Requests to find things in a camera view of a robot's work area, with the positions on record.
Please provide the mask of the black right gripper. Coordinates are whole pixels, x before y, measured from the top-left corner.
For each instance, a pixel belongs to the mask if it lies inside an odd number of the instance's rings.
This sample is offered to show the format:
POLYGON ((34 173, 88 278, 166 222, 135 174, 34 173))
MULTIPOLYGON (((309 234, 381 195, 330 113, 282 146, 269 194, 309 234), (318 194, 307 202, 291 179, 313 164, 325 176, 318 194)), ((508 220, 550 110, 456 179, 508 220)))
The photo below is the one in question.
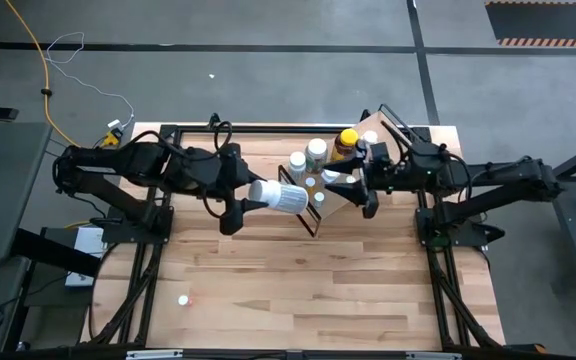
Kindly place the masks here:
MULTIPOLYGON (((355 169, 363 169, 366 160, 363 157, 352 157, 339 161, 332 161, 325 165, 326 170, 339 173, 352 173, 355 169)), ((413 181, 411 171, 405 165, 394 163, 371 162, 368 167, 367 185, 361 181, 354 183, 331 183, 325 188, 362 208, 362 216, 372 219, 378 208, 379 200, 374 190, 384 192, 412 191, 413 181)))

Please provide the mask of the white-capped green label bottle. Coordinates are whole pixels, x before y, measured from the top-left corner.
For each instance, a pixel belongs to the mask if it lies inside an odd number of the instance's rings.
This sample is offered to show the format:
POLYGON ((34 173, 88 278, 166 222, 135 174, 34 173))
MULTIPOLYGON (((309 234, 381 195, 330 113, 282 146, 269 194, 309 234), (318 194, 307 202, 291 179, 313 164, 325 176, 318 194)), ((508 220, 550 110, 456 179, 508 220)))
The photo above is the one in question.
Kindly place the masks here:
POLYGON ((306 171, 319 173, 328 159, 328 146, 321 138, 311 139, 305 148, 306 171))

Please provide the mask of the black-framed wooden shelf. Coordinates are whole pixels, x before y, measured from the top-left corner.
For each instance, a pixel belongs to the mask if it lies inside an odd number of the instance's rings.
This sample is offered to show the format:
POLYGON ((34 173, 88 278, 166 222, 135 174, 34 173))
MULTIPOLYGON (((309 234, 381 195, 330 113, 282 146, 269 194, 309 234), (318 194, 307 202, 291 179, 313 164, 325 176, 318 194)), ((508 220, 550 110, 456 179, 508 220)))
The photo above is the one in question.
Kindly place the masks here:
MULTIPOLYGON (((367 130, 373 130, 378 134, 379 142, 385 142, 388 147, 388 151, 391 157, 399 154, 399 150, 392 139, 392 136, 388 133, 387 129, 382 124, 385 121, 390 127, 394 126, 394 123, 387 118, 387 116, 379 111, 372 115, 363 115, 360 122, 353 128, 358 132, 359 139, 367 130)), ((288 139, 291 141, 288 150, 289 155, 293 152, 300 151, 305 154, 305 148, 308 142, 313 138, 321 138, 326 141, 328 146, 328 162, 331 162, 330 155, 332 152, 332 146, 337 135, 346 129, 345 125, 340 125, 337 127, 307 127, 303 128, 302 132, 289 133, 288 139)), ((349 201, 345 198, 327 190, 321 179, 321 172, 319 173, 309 173, 305 172, 303 178, 299 182, 294 182, 288 173, 289 159, 283 161, 278 167, 278 181, 284 184, 296 185, 304 188, 304 180, 307 177, 313 177, 317 181, 317 191, 323 192, 325 194, 325 201, 321 208, 315 208, 313 206, 313 196, 309 196, 309 203, 305 210, 297 216, 299 222, 304 226, 307 233, 311 237, 316 237, 320 229, 320 225, 335 212, 345 207, 349 204, 349 201)), ((335 183, 346 183, 345 178, 347 175, 353 175, 357 181, 359 180, 360 174, 357 169, 353 171, 352 174, 340 173, 339 178, 335 183)))

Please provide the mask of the silver metal bracket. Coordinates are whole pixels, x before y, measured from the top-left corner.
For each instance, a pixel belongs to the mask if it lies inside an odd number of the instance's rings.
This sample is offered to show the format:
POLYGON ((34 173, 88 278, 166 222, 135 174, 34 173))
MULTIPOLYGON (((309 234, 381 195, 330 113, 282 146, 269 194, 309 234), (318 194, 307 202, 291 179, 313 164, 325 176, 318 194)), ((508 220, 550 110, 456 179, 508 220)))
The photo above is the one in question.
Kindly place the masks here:
POLYGON ((179 360, 184 358, 181 349, 158 349, 129 351, 125 360, 179 360))
POLYGON ((447 352, 415 351, 405 354, 406 360, 462 360, 462 355, 447 352))

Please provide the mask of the medium white pill bottle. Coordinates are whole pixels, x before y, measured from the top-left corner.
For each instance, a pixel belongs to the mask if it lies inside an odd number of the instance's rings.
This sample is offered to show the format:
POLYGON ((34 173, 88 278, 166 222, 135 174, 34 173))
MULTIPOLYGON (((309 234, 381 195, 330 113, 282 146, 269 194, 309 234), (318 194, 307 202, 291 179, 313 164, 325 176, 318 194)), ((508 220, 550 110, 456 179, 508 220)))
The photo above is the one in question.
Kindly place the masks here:
POLYGON ((306 156, 303 152, 296 151, 289 156, 288 173, 294 182, 303 178, 306 168, 306 156))

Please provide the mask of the large white ribbed bottle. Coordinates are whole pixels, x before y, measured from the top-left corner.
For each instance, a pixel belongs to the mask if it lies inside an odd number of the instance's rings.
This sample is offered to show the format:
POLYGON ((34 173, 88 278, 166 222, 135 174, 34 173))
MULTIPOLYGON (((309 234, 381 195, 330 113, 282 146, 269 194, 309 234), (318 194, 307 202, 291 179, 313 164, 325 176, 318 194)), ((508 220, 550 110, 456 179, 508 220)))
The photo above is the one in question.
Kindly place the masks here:
POLYGON ((248 198, 266 203, 272 210, 294 215, 301 214, 309 201, 304 188, 275 180, 255 180, 249 187, 248 198))

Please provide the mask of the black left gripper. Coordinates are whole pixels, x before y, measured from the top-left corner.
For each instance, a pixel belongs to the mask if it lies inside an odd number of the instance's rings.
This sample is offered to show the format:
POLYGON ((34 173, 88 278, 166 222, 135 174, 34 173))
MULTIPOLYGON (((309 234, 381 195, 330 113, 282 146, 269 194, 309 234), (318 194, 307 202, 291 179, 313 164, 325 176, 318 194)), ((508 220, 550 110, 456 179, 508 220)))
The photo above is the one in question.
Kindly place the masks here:
POLYGON ((265 202, 249 199, 236 200, 237 187, 263 180, 263 177, 245 168, 240 147, 225 147, 217 153, 193 162, 192 175, 202 197, 227 200, 225 212, 219 217, 222 235, 233 235, 243 227, 244 214, 266 208, 265 202))

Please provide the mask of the black desk beam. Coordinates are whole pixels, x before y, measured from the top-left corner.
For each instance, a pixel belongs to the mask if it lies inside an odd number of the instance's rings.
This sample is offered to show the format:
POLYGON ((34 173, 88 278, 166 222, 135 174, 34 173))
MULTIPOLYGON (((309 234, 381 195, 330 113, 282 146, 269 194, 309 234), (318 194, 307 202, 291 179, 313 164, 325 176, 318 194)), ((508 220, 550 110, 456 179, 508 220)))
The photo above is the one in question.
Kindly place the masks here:
POLYGON ((11 254, 90 277, 95 276, 100 265, 100 259, 93 255, 21 228, 16 232, 11 254))

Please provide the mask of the black mat hazard stripes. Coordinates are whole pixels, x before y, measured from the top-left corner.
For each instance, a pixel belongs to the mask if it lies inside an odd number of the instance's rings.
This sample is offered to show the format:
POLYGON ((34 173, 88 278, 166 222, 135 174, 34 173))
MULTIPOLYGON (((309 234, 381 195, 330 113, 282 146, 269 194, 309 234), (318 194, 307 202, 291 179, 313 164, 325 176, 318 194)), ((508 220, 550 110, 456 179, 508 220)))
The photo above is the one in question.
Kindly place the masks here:
POLYGON ((501 46, 576 47, 576 0, 491 0, 485 10, 501 46))

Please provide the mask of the white power box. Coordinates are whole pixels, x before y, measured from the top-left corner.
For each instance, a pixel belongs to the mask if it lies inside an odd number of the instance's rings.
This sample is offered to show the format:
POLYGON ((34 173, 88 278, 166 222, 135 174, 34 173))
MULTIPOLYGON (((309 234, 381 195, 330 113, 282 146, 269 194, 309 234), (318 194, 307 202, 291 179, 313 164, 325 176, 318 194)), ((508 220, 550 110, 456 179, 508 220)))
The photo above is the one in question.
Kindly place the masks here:
MULTIPOLYGON (((79 227, 75 231, 74 248, 100 259, 105 251, 106 245, 102 241, 104 230, 99 227, 85 226, 79 227)), ((70 272, 65 280, 67 288, 82 288, 93 285, 92 276, 70 272)))

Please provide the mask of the amber bottle yellow cap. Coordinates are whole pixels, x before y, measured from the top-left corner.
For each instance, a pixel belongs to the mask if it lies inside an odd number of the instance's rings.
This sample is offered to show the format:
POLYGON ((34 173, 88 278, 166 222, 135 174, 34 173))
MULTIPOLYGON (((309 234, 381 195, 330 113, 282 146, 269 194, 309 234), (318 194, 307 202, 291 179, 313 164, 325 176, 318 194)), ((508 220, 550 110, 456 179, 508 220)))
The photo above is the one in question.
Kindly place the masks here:
POLYGON ((330 160, 340 161, 353 155, 358 140, 359 134, 354 128, 341 131, 334 140, 330 160))

